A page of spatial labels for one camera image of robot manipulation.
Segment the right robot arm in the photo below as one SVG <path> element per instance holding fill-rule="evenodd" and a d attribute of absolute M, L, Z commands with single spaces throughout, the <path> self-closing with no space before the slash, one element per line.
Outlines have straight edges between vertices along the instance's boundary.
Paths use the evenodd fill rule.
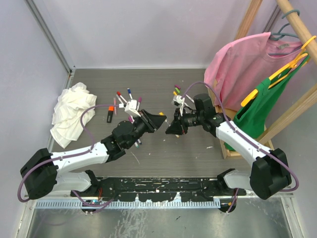
<path fill-rule="evenodd" d="M 193 126 L 202 126 L 204 131 L 229 144 L 250 165 L 247 171 L 228 169 L 217 176 L 217 189 L 222 195 L 229 195 L 235 188 L 252 190 L 259 198 L 266 200 L 282 191 L 292 182 L 285 153 L 271 150 L 259 144 L 222 113 L 217 113 L 208 94 L 194 97 L 195 109 L 185 111 L 185 100 L 180 95 L 173 97 L 177 108 L 174 119 L 166 134 L 184 135 Z"/>

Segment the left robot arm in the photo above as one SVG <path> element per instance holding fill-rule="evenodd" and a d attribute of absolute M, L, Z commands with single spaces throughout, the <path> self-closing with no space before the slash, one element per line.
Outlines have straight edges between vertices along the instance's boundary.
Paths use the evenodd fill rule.
<path fill-rule="evenodd" d="M 54 153 L 47 148 L 39 149 L 21 168 L 20 187 L 26 188 L 30 200 L 65 190 L 95 196 L 99 192 L 99 184 L 93 173 L 75 173 L 75 170 L 119 159 L 145 133 L 154 133 L 166 120 L 166 116 L 153 115 L 146 110 L 139 113 L 134 122 L 121 121 L 110 136 L 92 146 Z"/>

